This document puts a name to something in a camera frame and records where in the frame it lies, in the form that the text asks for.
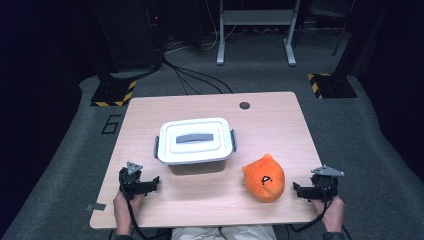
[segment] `white plastic container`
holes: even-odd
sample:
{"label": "white plastic container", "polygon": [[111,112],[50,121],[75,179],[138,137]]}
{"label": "white plastic container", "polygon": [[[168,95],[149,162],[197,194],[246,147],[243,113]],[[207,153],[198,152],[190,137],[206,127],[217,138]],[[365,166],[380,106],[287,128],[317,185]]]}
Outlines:
{"label": "white plastic container", "polygon": [[223,118],[165,123],[156,137],[155,158],[175,175],[219,172],[237,149],[234,130]]}

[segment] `human hand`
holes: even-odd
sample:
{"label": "human hand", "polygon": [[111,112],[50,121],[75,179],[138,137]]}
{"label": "human hand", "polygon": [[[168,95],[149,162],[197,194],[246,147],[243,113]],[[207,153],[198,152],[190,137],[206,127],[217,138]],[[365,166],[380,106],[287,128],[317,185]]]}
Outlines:
{"label": "human hand", "polygon": [[[321,200],[310,200],[315,211],[321,214],[324,211],[324,203]],[[330,207],[324,214],[322,223],[327,232],[342,232],[345,215],[345,203],[339,196],[335,196]]]}
{"label": "human hand", "polygon": [[[144,194],[134,195],[134,199],[130,200],[134,215],[137,215],[140,210],[141,199]],[[115,199],[113,199],[113,210],[116,220],[116,235],[131,235],[131,217],[128,211],[127,201],[121,191],[118,191]]]}

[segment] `container lid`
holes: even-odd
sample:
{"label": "container lid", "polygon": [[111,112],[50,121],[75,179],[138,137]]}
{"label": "container lid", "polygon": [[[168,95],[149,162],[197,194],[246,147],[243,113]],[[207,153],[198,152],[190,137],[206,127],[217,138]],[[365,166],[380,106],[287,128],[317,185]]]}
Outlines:
{"label": "container lid", "polygon": [[223,160],[233,152],[230,126],[223,118],[165,123],[157,144],[157,158],[169,165]]}

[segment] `person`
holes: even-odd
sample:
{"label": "person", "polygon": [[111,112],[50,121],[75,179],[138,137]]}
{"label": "person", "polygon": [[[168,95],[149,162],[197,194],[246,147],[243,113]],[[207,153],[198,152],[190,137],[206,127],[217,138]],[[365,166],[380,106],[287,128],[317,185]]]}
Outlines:
{"label": "person", "polygon": [[[134,214],[137,214],[143,199],[143,194],[135,195],[130,204]],[[324,210],[324,203],[320,200],[310,200],[317,214]],[[122,192],[118,191],[113,200],[114,214],[116,220],[115,240],[133,240],[131,237],[132,223],[128,211],[128,205]],[[335,196],[322,219],[325,231],[323,240],[343,240],[342,225],[345,215],[345,203]],[[222,228],[175,228],[172,232],[172,240],[235,240],[235,239],[258,239],[276,240],[274,230],[271,225],[249,225],[249,226],[229,226]]]}

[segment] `gray carpet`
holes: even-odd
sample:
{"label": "gray carpet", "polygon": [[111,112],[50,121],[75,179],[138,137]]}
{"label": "gray carpet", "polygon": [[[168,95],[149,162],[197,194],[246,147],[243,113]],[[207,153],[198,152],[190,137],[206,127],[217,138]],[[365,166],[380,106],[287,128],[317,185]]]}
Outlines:
{"label": "gray carpet", "polygon": [[[424,239],[423,182],[381,134],[361,84],[349,77],[358,98],[316,99],[307,79],[308,73],[335,69],[347,38],[332,57],[335,36],[302,33],[294,50],[296,67],[287,64],[281,35],[239,37],[227,43],[224,66],[216,65],[217,46],[209,51],[188,47],[165,56],[177,66],[224,81],[234,93],[294,92],[322,163],[346,173],[339,179],[339,190],[347,203],[345,226],[352,238]],[[188,81],[202,94],[218,93],[205,83]],[[91,212],[86,207],[97,199],[127,107],[91,107],[98,84],[95,77],[80,84],[79,111],[3,239],[108,239],[109,231],[90,228]],[[228,92],[218,82],[216,85]],[[133,97],[168,95],[185,92],[174,71],[165,65],[139,80],[133,93]],[[110,115],[120,115],[113,118],[119,122],[118,131],[101,134]],[[285,225],[274,228],[278,239],[320,239],[322,232],[321,224],[301,233],[288,233]]]}

